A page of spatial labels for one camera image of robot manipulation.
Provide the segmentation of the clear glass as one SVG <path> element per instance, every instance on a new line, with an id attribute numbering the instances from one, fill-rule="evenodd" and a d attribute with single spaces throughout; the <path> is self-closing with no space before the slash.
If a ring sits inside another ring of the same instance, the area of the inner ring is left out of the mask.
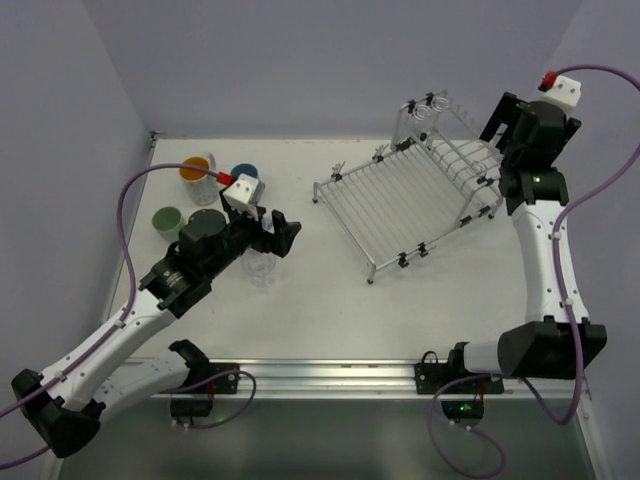
<path id="1" fill-rule="evenodd" d="M 249 250 L 241 257 L 243 271 L 257 288 L 266 289 L 275 283 L 276 256 Z"/>

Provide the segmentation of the white patterned ceramic mug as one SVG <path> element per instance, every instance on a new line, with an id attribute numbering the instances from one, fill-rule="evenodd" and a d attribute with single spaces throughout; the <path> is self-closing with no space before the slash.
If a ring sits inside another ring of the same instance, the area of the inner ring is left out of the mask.
<path id="1" fill-rule="evenodd" d="M 195 166 L 206 170 L 216 169 L 215 157 L 210 152 L 200 156 L 187 158 L 183 165 Z M 216 179 L 203 171 L 181 168 L 179 175 L 191 201 L 197 206 L 208 206 L 219 199 L 219 188 Z"/>

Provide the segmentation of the light blue plastic cup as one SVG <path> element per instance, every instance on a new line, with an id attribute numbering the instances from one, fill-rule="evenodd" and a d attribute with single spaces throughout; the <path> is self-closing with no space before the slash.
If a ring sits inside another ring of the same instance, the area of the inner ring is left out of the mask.
<path id="1" fill-rule="evenodd" d="M 231 176 L 238 178 L 241 175 L 246 175 L 255 179 L 259 179 L 259 171 L 257 167 L 251 163 L 240 163 L 235 165 L 231 169 Z"/>

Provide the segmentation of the light green plastic cup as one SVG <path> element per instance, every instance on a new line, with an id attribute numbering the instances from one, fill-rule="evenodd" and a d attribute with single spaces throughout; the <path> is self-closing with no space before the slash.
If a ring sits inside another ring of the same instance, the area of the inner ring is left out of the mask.
<path id="1" fill-rule="evenodd" d="M 151 222 L 156 233 L 168 243 L 178 240 L 179 231 L 185 225 L 181 211 L 174 206 L 158 209 Z"/>

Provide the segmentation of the grey ceramic mug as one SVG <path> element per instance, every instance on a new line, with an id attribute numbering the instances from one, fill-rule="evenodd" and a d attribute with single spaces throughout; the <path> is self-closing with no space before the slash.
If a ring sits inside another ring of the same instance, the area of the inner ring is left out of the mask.
<path id="1" fill-rule="evenodd" d="M 273 223 L 273 218 L 270 214 L 265 214 L 262 217 L 262 227 L 265 231 L 269 232 L 269 233 L 274 233 L 275 229 L 274 229 L 274 223 Z"/>

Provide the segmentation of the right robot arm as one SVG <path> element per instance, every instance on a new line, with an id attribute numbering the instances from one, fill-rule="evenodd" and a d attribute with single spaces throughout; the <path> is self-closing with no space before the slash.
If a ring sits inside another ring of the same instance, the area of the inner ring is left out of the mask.
<path id="1" fill-rule="evenodd" d="M 499 189 L 517 233 L 526 283 L 522 325 L 493 342 L 460 342 L 449 355 L 466 374 L 578 380 L 607 344 L 581 298 L 569 249 L 564 175 L 553 163 L 580 128 L 566 102 L 505 93 L 480 138 L 502 155 Z"/>

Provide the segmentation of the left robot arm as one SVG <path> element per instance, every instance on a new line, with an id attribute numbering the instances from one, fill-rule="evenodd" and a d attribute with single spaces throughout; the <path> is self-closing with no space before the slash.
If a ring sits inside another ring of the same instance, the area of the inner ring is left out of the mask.
<path id="1" fill-rule="evenodd" d="M 58 458 L 83 449 L 102 423 L 143 398 L 176 392 L 202 379 L 204 354 L 189 341 L 136 371 L 121 367 L 144 343 L 184 316 L 212 290 L 213 280 L 246 250 L 289 254 L 302 226 L 278 210 L 272 226 L 247 213 L 193 213 L 139 291 L 72 352 L 42 371 L 25 369 L 11 388 L 24 417 Z"/>

